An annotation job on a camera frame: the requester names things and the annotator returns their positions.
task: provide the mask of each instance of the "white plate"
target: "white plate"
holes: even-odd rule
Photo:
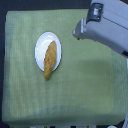
[[[55,67],[53,68],[53,71],[58,67],[58,65],[60,63],[60,60],[61,60],[60,41],[55,34],[53,34],[51,32],[46,32],[39,37],[39,39],[36,43],[36,47],[35,47],[36,63],[42,71],[44,71],[45,53],[46,53],[46,50],[48,49],[48,46],[50,45],[50,43],[52,41],[55,41],[56,45],[57,45],[57,49],[56,49],[57,50],[57,58],[56,58],[56,64],[55,64]]]

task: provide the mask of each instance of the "small white plate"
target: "small white plate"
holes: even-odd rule
[[[60,60],[61,60],[61,44],[60,41],[58,39],[58,37],[51,33],[51,32],[46,32],[44,34],[42,34],[37,43],[36,43],[36,47],[35,47],[35,59],[36,59],[36,63],[39,66],[39,68],[44,71],[44,58],[45,58],[45,53],[46,50],[48,49],[48,46],[50,45],[50,43],[52,41],[56,42],[56,46],[57,46],[57,58],[56,58],[56,64],[55,67],[53,68],[53,71],[58,67]]]

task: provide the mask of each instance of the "gray robot arm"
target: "gray robot arm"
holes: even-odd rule
[[[119,0],[92,0],[87,18],[80,20],[73,35],[105,44],[128,58],[128,5]]]

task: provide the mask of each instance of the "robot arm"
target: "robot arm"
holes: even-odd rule
[[[128,58],[128,5],[119,0],[92,0],[87,18],[73,31],[77,39],[92,39]]]

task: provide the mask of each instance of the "yellow food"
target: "yellow food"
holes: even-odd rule
[[[56,42],[52,41],[49,45],[44,59],[44,78],[48,79],[56,64]]]

